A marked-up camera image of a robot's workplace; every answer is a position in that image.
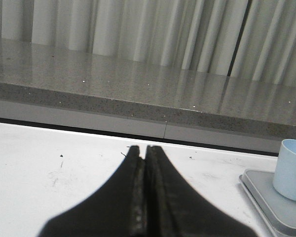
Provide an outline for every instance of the plastic cup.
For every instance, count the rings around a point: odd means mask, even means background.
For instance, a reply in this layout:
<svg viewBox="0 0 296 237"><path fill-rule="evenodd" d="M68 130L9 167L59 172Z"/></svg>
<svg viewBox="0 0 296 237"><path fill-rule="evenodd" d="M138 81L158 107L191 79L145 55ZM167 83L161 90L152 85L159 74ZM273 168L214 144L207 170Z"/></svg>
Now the plastic cup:
<svg viewBox="0 0 296 237"><path fill-rule="evenodd" d="M282 141L273 186L281 195L296 201L296 140Z"/></svg>

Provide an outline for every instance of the white table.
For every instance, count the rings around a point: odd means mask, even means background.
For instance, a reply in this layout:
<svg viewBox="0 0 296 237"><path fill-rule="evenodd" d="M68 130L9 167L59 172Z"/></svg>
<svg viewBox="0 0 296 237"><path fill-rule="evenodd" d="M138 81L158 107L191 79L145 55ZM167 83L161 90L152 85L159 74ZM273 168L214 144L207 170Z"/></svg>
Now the white table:
<svg viewBox="0 0 296 237"><path fill-rule="evenodd" d="M44 222L94 193L131 145L162 146L207 200L270 237L239 184L246 168L274 171L275 157L0 123L0 237L36 236Z"/></svg>

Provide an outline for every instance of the speckled countertop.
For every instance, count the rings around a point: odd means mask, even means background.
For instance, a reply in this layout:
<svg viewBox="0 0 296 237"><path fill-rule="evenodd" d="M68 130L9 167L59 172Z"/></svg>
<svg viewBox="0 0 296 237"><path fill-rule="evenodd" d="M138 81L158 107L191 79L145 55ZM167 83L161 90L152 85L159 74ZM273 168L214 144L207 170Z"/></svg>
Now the speckled countertop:
<svg viewBox="0 0 296 237"><path fill-rule="evenodd" d="M296 88L0 39L0 100L296 139Z"/></svg>

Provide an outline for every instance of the gray tray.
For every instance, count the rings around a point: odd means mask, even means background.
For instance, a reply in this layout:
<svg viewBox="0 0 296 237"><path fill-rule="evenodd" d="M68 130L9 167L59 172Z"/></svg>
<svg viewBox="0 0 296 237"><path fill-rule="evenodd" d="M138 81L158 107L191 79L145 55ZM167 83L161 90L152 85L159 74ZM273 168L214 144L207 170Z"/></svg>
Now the gray tray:
<svg viewBox="0 0 296 237"><path fill-rule="evenodd" d="M240 183L275 237L296 236L296 201L273 187L273 172L246 169Z"/></svg>

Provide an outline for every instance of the white curtain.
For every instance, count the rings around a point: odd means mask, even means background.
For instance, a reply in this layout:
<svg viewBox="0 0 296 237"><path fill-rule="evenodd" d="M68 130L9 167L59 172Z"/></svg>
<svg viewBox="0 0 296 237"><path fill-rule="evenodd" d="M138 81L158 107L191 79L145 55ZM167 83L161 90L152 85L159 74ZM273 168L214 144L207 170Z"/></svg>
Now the white curtain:
<svg viewBox="0 0 296 237"><path fill-rule="evenodd" d="M296 87L296 0L0 0L0 37Z"/></svg>

